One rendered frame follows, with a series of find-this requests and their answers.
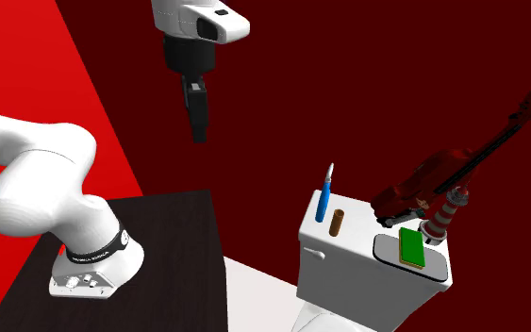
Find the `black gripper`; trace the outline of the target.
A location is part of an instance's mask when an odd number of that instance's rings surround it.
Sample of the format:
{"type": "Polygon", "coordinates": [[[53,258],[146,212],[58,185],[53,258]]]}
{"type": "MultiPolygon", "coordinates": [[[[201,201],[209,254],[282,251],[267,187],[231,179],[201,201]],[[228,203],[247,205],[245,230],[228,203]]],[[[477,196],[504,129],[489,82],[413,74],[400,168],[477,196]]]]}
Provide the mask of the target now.
{"type": "Polygon", "coordinates": [[[167,67],[182,74],[181,86],[193,142],[203,143],[207,140],[208,127],[207,89],[202,76],[188,85],[185,75],[199,76],[215,68],[215,44],[165,34],[163,50],[167,67]]]}

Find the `dark robot stand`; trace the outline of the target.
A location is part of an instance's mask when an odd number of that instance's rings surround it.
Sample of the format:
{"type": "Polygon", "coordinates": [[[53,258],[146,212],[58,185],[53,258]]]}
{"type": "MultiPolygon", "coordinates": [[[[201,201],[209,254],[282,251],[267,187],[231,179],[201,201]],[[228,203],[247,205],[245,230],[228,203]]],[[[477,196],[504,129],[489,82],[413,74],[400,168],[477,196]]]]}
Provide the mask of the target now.
{"type": "Polygon", "coordinates": [[[224,258],[208,191],[115,199],[144,249],[137,274],[102,300],[52,297],[61,246],[40,237],[0,303],[0,332],[228,332],[224,258]]]}

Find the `brown cylinder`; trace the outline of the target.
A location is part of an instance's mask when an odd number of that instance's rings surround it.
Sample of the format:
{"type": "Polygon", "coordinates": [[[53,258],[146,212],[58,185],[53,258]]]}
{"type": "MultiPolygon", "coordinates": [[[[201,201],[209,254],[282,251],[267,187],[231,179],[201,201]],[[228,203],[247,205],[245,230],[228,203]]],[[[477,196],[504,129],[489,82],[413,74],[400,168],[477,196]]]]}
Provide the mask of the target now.
{"type": "Polygon", "coordinates": [[[344,218],[344,211],[342,209],[335,209],[332,215],[331,225],[329,226],[329,235],[337,237],[340,233],[340,227],[344,218]]]}

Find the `white toilet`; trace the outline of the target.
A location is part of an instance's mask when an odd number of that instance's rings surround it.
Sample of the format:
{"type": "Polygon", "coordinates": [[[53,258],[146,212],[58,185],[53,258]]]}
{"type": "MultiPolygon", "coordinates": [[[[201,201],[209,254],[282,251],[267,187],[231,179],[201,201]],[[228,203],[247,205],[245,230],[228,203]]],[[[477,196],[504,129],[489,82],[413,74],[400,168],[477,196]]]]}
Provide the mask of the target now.
{"type": "Polygon", "coordinates": [[[416,309],[453,284],[448,244],[426,244],[447,261],[449,277],[436,282],[380,262],[373,239],[399,237],[401,227],[417,230],[420,219],[391,228],[380,225],[368,202],[331,194],[321,223],[315,221],[321,192],[313,192],[300,225],[300,269],[297,296],[375,332],[393,332],[416,309]],[[337,237],[329,235],[335,209],[344,211],[337,237]]]}

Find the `red violin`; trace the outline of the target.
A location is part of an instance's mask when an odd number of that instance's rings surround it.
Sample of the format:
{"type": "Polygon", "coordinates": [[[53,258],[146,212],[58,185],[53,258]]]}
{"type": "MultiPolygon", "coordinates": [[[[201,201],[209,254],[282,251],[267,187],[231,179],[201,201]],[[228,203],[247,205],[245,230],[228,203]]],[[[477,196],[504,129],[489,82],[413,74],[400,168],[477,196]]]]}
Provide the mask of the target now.
{"type": "Polygon", "coordinates": [[[470,181],[477,166],[531,120],[531,91],[508,116],[507,126],[479,149],[445,149],[424,160],[403,182],[386,188],[371,200],[381,221],[424,208],[448,190],[470,181]]]}

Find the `green flat box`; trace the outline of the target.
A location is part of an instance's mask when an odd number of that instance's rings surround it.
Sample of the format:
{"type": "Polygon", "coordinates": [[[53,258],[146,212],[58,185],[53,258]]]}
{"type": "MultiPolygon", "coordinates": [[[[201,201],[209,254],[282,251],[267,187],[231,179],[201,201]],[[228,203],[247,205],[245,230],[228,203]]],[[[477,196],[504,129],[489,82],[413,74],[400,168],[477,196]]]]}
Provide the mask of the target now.
{"type": "Polygon", "coordinates": [[[405,227],[399,229],[399,260],[401,263],[414,268],[423,269],[425,267],[421,232],[405,227]]]}

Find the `red white lighthouse figure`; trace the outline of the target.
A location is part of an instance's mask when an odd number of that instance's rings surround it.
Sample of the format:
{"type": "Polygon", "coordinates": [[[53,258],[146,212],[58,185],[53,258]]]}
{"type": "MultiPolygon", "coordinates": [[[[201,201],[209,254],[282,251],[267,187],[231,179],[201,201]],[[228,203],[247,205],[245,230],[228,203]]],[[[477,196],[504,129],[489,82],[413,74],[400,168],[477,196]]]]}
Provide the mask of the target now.
{"type": "Polygon", "coordinates": [[[439,245],[447,238],[447,228],[453,220],[456,211],[469,202],[467,185],[458,186],[446,193],[446,200],[442,207],[429,219],[421,221],[418,230],[422,233],[423,242],[429,245],[439,245]]]}

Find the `grey tablet with black rim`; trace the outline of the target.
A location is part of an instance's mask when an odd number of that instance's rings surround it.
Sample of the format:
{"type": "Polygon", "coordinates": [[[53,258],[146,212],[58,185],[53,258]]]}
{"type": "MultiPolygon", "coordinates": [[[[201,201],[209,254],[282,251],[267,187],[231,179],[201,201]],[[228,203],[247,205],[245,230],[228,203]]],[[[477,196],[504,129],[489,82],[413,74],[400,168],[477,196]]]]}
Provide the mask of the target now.
{"type": "Polygon", "coordinates": [[[444,255],[423,244],[425,267],[423,269],[405,265],[399,260],[399,237],[386,234],[376,235],[373,239],[373,255],[380,262],[410,273],[423,276],[436,282],[445,282],[449,277],[447,261],[444,255]]]}

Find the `blue handled knife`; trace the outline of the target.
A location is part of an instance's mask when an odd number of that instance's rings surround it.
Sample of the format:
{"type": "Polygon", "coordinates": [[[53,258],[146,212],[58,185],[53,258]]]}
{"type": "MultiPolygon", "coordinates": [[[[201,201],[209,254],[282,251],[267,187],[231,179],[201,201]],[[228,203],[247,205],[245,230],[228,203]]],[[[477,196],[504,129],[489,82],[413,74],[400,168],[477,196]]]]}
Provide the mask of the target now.
{"type": "Polygon", "coordinates": [[[325,175],[324,184],[321,189],[321,194],[319,197],[319,202],[316,210],[315,215],[315,221],[317,223],[321,223],[324,220],[324,216],[326,213],[330,193],[331,193],[331,182],[332,182],[332,174],[334,170],[334,164],[331,163],[328,167],[328,170],[325,175]]]}

